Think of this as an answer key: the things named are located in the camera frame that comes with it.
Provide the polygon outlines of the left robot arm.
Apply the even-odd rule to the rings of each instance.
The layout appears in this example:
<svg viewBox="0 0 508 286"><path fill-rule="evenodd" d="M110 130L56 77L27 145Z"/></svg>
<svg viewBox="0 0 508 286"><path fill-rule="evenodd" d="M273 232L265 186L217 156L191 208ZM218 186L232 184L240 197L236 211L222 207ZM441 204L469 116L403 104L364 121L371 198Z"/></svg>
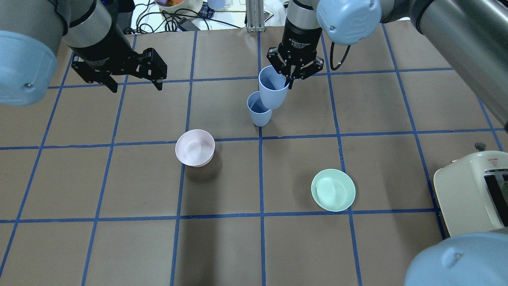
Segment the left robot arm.
<svg viewBox="0 0 508 286"><path fill-rule="evenodd" d="M167 64L153 48L134 51L117 25L119 14L134 11L132 0L2 0L0 8L2 104L43 99L62 42L74 52L71 68L87 83L115 93L113 76L132 75L163 88Z"/></svg>

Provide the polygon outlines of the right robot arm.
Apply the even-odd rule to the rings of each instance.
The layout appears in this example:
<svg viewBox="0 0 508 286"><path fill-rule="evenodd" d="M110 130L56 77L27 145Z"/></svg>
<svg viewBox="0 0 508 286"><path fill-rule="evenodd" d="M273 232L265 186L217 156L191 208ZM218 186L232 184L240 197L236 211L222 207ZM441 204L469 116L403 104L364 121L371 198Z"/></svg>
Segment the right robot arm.
<svg viewBox="0 0 508 286"><path fill-rule="evenodd" d="M321 71L316 54L323 32L333 44L350 47L380 23L410 18L492 114L507 128L506 0L291 0L281 43L267 52L275 71L292 88L296 79ZM466 215L492 207L502 226L453 235L420 252L405 275L406 286L506 286L507 203L496 172L481 171L481 159L507 159L501 151L481 151L437 171L439 198L451 191L475 194Z"/></svg>

